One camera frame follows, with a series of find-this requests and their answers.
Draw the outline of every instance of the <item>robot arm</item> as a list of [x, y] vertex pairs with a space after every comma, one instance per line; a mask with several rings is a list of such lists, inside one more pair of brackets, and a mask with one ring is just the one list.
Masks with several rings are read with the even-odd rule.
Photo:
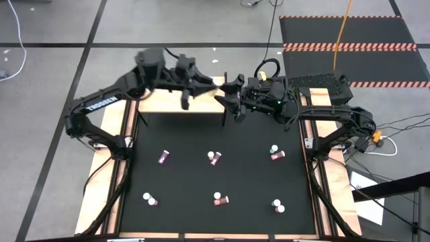
[[250, 77], [247, 87], [243, 87], [244, 82], [243, 75], [239, 75], [233, 82], [220, 87], [226, 94], [224, 97], [215, 96], [234, 115], [236, 122], [242, 122], [247, 110], [250, 110], [273, 116], [276, 122], [286, 125], [285, 131], [297, 119], [332, 120], [342, 124], [342, 127], [326, 137], [306, 139], [306, 150], [312, 158], [327, 160], [332, 147], [348, 145], [350, 138], [369, 136], [375, 131], [372, 114], [361, 107], [301, 106], [288, 87], [286, 77], [272, 77], [266, 81]]
[[212, 79], [201, 74], [194, 58], [181, 54], [175, 68], [167, 69], [163, 49], [150, 48], [135, 57], [136, 67], [121, 76], [113, 85], [100, 89], [86, 97], [74, 99], [64, 115], [66, 133], [72, 138], [86, 136], [90, 142], [108, 147], [112, 158], [126, 159], [128, 156], [124, 137], [111, 135], [94, 126], [87, 114], [123, 99], [138, 100], [150, 96], [155, 89], [182, 91], [181, 107], [187, 110], [188, 97], [196, 97], [216, 89]]

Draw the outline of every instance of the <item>black table surface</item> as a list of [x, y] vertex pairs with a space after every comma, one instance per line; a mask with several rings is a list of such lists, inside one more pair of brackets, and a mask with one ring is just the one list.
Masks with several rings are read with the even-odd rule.
[[[120, 232], [315, 234], [314, 215], [298, 125], [260, 113], [243, 123], [220, 114], [150, 114], [138, 124], [130, 187]], [[286, 153], [270, 159], [276, 144]], [[170, 152], [163, 165], [157, 161]], [[215, 166], [207, 153], [222, 153]], [[159, 201], [149, 206], [142, 195]], [[230, 203], [214, 205], [214, 192]], [[280, 199], [284, 213], [271, 202]]]

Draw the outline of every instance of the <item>wooden table frame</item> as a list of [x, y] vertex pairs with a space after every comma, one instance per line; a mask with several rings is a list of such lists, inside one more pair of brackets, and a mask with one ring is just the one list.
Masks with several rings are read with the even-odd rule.
[[[328, 91], [326, 89], [311, 89], [311, 102], [313, 105], [319, 106], [329, 106], [330, 98]], [[199, 112], [199, 110], [205, 110], [208, 112], [207, 107], [203, 104], [198, 104], [198, 108], [194, 108], [193, 112]], [[306, 98], [302, 97], [302, 105], [306, 105]], [[147, 104], [142, 104], [138, 102], [128, 102], [121, 101], [113, 105], [108, 106], [105, 109], [105, 114], [103, 116], [103, 121], [101, 128], [106, 130], [111, 134], [131, 135], [134, 136], [136, 133], [137, 122], [137, 112], [136, 106], [138, 106], [139, 112], [145, 112], [148, 110]], [[304, 126], [300, 126], [301, 130], [305, 130], [305, 135], [307, 137], [312, 137], [312, 125], [311, 122], [304, 121]], [[326, 136], [337, 129], [335, 122], [333, 121], [316, 121], [316, 129], [319, 136]], [[94, 154], [93, 164], [91, 166], [92, 173], [97, 169], [101, 163], [103, 163], [110, 153], [107, 149], [100, 150]], [[338, 161], [344, 162], [343, 154], [341, 151], [332, 150], [329, 157], [336, 159]], [[76, 233], [84, 231], [93, 222], [94, 218], [98, 215], [99, 211], [103, 208], [106, 203], [107, 196], [109, 194], [110, 184], [118, 185], [122, 179], [122, 175], [125, 168], [125, 161], [110, 161], [99, 173], [89, 182], [81, 207], [81, 212], [79, 215]], [[321, 177], [319, 174], [319, 169], [316, 169], [316, 178], [321, 184]], [[355, 204], [353, 201], [353, 196], [351, 193], [351, 188], [349, 186], [349, 178], [347, 170], [345, 167], [335, 163], [334, 161], [325, 161], [325, 171], [327, 177], [327, 183], [329, 185], [329, 192], [331, 195], [331, 202], [333, 206], [337, 209], [342, 218], [348, 223], [348, 225], [358, 234], [361, 234], [361, 229], [359, 226], [359, 221], [357, 213], [355, 211]], [[118, 233], [119, 232], [119, 218], [121, 212], [120, 201], [122, 197], [118, 198], [114, 204], [110, 217], [109, 223], [105, 224], [103, 230], [104, 233]], [[317, 198], [319, 204], [319, 211], [314, 204], [314, 215], [319, 214], [322, 223], [322, 230], [325, 235], [332, 235], [332, 229], [330, 227], [329, 216], [327, 210], [323, 203]], [[316, 227], [317, 234], [315, 235], [274, 235], [275, 239], [318, 239], [320, 235], [318, 234], [318, 228]], [[337, 227], [339, 236], [342, 236], [342, 231]], [[176, 239], [179, 238], [179, 233], [120, 233], [120, 237], [131, 238], [160, 238], [160, 239]], [[269, 239], [269, 235], [251, 235], [251, 234], [203, 234], [203, 233], [186, 233], [183, 235], [185, 239], [213, 239], [213, 238], [224, 238], [224, 239]]]

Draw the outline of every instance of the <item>black stand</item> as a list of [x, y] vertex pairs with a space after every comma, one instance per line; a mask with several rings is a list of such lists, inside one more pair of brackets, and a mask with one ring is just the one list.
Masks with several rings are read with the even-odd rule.
[[[361, 202], [364, 200], [386, 198], [389, 196], [411, 193], [418, 191], [418, 224], [417, 226], [430, 231], [430, 171], [413, 175], [410, 177], [384, 182], [378, 185], [361, 188], [352, 191], [354, 200]], [[430, 241], [430, 235], [414, 229], [414, 234], [418, 235], [418, 242]]]

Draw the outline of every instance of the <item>metal bracket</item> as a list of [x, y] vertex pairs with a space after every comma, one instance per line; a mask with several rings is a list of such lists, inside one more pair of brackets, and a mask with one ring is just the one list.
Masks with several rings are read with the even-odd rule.
[[144, 242], [145, 238], [141, 239], [108, 239], [107, 242]]
[[[130, 137], [130, 136], [127, 136], [126, 138], [125, 138], [125, 141], [126, 141], [126, 146], [127, 147], [129, 147], [129, 148], [131, 148], [131, 147], [133, 147], [133, 138], [132, 137]], [[102, 144], [99, 144], [99, 143], [94, 143], [94, 144], [90, 144], [94, 149], [96, 149], [96, 150], [99, 150], [99, 149], [102, 149], [102, 148], [107, 148], [105, 145], [102, 145]]]
[[345, 149], [345, 145], [336, 145], [332, 149], [344, 150]]
[[313, 138], [304, 138], [304, 146], [306, 149], [312, 149], [314, 144]]

